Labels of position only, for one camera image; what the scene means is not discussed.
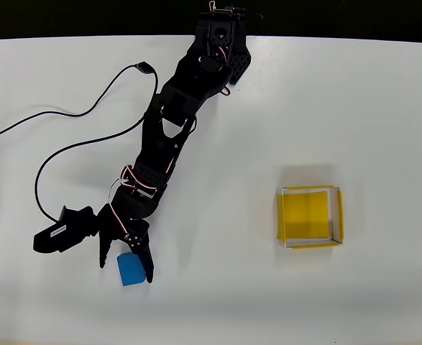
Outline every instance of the blue block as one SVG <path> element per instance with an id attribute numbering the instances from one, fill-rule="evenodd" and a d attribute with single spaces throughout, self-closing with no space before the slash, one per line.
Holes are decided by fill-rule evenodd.
<path id="1" fill-rule="evenodd" d="M 145 281 L 144 267 L 137 255 L 124 253 L 119 255 L 117 259 L 123 286 L 140 284 Z"/>

